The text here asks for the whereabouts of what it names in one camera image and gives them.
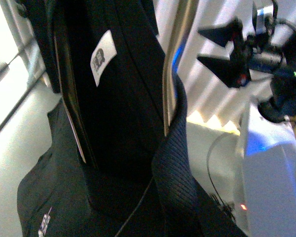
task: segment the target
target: black backpack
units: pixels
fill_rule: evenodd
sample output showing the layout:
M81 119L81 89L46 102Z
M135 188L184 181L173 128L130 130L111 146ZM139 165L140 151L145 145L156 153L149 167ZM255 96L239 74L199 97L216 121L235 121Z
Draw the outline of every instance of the black backpack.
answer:
M191 174L179 78L164 138L152 1L19 4L63 96L48 114L52 146L18 189L23 236L244 236Z

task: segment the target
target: white cable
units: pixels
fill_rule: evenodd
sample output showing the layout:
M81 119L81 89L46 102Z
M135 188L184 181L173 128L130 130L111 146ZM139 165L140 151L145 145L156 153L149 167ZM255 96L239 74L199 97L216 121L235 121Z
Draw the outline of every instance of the white cable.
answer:
M133 212L129 215L129 217L127 218L127 220L124 222L124 224L121 226L121 228L119 229L119 231L116 233L116 235L114 237L118 237L119 236L119 234L123 231L124 227L127 225L127 223L129 222L129 220L133 217L133 215L135 214L135 212L137 211L137 209L142 204L142 202L143 202L143 200L144 200L144 198L145 198L145 196L146 196L146 194L148 192L148 189L149 189L149 187L150 187L150 185L152 183L152 179L153 178L150 179L150 182L149 182L146 190L144 191L144 194L143 194L142 198L139 200L137 206L135 207L135 209L133 210Z

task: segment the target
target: printed logo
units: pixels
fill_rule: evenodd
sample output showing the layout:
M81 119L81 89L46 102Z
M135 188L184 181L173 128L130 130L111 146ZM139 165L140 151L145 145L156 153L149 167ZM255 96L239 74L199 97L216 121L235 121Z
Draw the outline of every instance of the printed logo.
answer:
M38 230L38 237L45 237L47 227L48 227L48 223L49 223L49 220L50 220L50 215L49 215L50 211L51 211L51 208L50 208L49 212L44 215L43 221L41 222L40 228Z
M105 62L103 49L99 48L94 59L93 59L93 67L96 72L98 72L101 65Z

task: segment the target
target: white sticker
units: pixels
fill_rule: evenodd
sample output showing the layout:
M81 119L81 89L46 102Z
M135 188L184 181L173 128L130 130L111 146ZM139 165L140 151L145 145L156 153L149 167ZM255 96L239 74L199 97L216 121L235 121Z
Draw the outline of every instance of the white sticker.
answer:
M115 44L113 41L112 33L110 30L106 31L100 39L98 46L91 56L91 70L93 73L95 84L98 86L100 83L100 77L109 64L110 60L117 54Z

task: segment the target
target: white device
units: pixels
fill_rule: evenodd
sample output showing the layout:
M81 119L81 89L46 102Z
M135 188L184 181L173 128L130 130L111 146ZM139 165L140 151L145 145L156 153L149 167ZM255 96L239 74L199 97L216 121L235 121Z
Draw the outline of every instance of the white device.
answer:
M249 237L296 237L296 138L290 123L272 123L252 98L236 146L236 224Z

